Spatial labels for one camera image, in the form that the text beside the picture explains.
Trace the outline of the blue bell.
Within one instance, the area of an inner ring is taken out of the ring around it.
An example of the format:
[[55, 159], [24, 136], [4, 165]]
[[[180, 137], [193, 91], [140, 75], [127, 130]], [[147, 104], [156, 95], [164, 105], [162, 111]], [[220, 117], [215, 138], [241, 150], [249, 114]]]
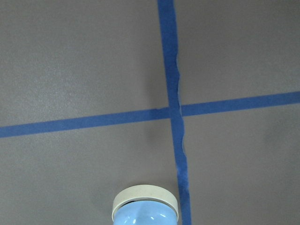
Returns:
[[177, 225], [178, 201], [159, 186], [131, 186], [114, 198], [112, 221], [114, 225]]

